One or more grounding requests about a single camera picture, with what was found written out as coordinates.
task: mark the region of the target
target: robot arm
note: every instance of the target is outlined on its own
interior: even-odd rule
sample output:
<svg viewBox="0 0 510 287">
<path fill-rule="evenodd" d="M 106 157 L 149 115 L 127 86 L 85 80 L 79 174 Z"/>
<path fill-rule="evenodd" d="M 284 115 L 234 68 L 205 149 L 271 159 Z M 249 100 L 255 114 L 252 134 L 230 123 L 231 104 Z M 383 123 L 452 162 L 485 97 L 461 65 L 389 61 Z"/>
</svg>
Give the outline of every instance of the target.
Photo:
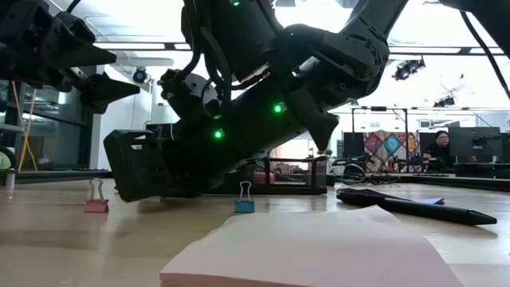
<svg viewBox="0 0 510 287">
<path fill-rule="evenodd" d="M 61 92 L 76 87 L 81 101 L 96 113 L 109 103 L 139 93 L 134 85 L 108 75 L 87 77 L 80 66 L 116 62 L 116 55 L 93 45 L 94 34 L 67 12 L 49 14 L 44 0 L 0 2 L 0 79 L 23 81 L 36 88 L 51 85 Z"/>
<path fill-rule="evenodd" d="M 483 0 L 441 1 L 474 13 L 509 55 L 507 30 L 500 28 L 508 26 L 508 1 L 492 0 L 490 8 Z M 122 199 L 194 196 L 306 131 L 326 149 L 338 124 L 328 110 L 377 89 L 390 55 L 388 35 L 407 2 L 359 0 L 345 28 L 331 33 L 303 25 L 284 29 L 269 0 L 184 0 L 182 33 L 193 58 L 161 77 L 162 97 L 181 120 L 168 136 L 114 131 L 104 141 Z M 136 93 L 105 74 L 83 77 L 73 68 L 115 60 L 92 45 L 80 19 L 66 12 L 52 18 L 42 0 L 2 1 L 0 11 L 1 78 L 61 90 L 75 85 L 96 112 Z M 191 73 L 202 54 L 208 80 Z M 234 78 L 239 85 L 232 85 Z M 247 87 L 231 100 L 233 90 Z"/>
</svg>

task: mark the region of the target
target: pink binder clip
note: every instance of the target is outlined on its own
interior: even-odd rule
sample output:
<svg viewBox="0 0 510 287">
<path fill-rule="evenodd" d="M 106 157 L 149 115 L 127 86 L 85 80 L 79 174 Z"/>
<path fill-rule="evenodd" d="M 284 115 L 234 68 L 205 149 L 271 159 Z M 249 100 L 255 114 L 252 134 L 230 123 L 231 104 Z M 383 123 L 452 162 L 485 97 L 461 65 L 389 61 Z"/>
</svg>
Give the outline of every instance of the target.
<svg viewBox="0 0 510 287">
<path fill-rule="evenodd" d="M 99 192 L 100 199 L 94 199 L 94 194 L 96 193 L 96 188 L 94 187 L 93 181 L 96 180 L 99 182 L 99 186 L 97 187 L 97 191 Z M 88 182 L 90 184 L 90 199 L 85 203 L 85 212 L 87 213 L 108 213 L 110 209 L 108 208 L 108 200 L 104 199 L 103 196 L 103 181 L 101 179 L 90 179 Z"/>
</svg>

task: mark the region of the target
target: pink paper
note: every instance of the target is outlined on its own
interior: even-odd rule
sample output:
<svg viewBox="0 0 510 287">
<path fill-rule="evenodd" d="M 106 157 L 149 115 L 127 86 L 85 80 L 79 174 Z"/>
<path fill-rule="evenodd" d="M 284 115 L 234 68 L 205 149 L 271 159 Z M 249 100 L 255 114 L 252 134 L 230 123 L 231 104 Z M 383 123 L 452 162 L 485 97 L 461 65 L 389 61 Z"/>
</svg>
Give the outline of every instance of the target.
<svg viewBox="0 0 510 287">
<path fill-rule="evenodd" d="M 420 234 L 376 206 L 232 217 L 160 278 L 165 287 L 462 286 Z"/>
</svg>

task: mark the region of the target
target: person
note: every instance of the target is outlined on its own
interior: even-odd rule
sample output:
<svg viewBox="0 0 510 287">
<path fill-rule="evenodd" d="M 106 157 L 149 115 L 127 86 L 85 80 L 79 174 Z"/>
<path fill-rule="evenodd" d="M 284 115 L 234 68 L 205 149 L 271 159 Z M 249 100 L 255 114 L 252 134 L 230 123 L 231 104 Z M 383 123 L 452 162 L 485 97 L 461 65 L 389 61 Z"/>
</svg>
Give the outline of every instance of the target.
<svg viewBox="0 0 510 287">
<path fill-rule="evenodd" d="M 445 167 L 443 168 L 453 168 L 453 164 L 455 163 L 455 157 L 452 156 L 449 149 L 449 134 L 445 131 L 436 132 L 436 136 L 434 137 L 434 142 L 429 144 L 425 148 L 425 152 L 423 153 L 423 163 L 428 165 L 431 158 L 437 158 L 438 160 L 442 160 Z"/>
</svg>

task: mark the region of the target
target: blue binder clip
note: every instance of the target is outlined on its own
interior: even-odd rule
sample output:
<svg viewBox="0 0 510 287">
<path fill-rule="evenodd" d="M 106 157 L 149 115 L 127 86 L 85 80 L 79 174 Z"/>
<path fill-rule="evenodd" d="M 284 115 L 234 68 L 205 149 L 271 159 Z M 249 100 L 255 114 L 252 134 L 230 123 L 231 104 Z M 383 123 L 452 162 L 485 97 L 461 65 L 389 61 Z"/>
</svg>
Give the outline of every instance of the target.
<svg viewBox="0 0 510 287">
<path fill-rule="evenodd" d="M 248 200 L 242 199 L 242 194 L 245 192 L 242 187 L 243 183 L 248 183 Z M 239 200 L 236 201 L 233 211 L 235 213 L 253 213 L 255 212 L 255 202 L 249 197 L 249 189 L 252 186 L 251 182 L 244 181 L 240 182 L 239 186 L 241 187 L 241 196 L 239 196 Z"/>
</svg>

